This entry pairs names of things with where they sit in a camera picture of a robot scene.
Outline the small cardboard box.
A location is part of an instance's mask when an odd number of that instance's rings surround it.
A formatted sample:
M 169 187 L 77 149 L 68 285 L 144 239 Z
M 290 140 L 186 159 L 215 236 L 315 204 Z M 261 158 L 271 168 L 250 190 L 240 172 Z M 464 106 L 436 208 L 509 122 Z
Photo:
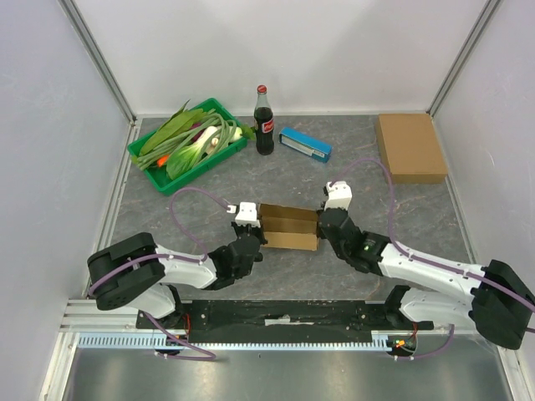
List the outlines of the small cardboard box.
M 261 204 L 263 235 L 269 248 L 317 251 L 318 214 L 315 210 Z

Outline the large cardboard box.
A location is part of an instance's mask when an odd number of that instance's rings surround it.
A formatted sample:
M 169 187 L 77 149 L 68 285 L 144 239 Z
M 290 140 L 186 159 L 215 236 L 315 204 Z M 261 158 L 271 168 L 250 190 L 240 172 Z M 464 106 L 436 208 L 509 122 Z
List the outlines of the large cardboard box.
M 448 169 L 428 114 L 380 114 L 375 133 L 381 161 L 395 184 L 445 180 Z

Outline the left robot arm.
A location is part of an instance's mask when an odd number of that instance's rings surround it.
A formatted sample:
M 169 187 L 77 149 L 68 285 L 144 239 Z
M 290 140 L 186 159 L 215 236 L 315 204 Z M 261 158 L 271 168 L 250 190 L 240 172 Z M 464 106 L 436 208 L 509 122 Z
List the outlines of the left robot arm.
M 237 239 L 207 256 L 171 251 L 157 245 L 148 232 L 97 251 L 87 261 L 88 295 L 100 311 L 134 307 L 165 328 L 177 327 L 184 316 L 178 284 L 217 291 L 249 275 L 253 264 L 262 260 L 260 246 L 268 242 L 263 228 L 235 222 L 232 227 Z

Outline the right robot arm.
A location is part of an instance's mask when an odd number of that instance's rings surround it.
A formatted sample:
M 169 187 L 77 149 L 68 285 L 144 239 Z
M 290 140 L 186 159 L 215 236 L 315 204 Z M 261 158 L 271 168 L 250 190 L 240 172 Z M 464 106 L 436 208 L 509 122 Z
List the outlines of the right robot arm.
M 318 229 L 337 258 L 356 271 L 410 282 L 393 290 L 383 307 L 389 327 L 433 322 L 475 328 L 511 350 L 520 348 L 530 330 L 534 295 L 505 262 L 482 266 L 415 253 L 387 236 L 361 231 L 341 208 L 320 211 Z

